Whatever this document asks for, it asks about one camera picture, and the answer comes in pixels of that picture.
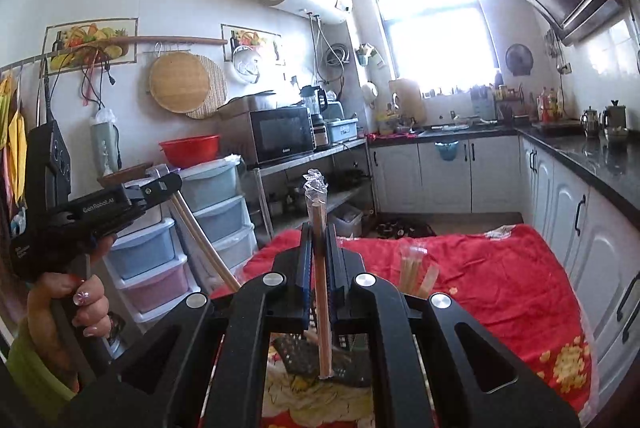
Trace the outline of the person's left hand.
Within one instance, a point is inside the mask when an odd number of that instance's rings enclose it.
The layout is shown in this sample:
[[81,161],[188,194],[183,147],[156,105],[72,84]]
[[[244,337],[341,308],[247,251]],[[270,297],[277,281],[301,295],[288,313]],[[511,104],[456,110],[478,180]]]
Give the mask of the person's left hand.
[[96,274],[44,273],[29,290],[27,327],[37,356],[74,391],[83,372],[100,372],[111,359],[112,326],[110,301]]

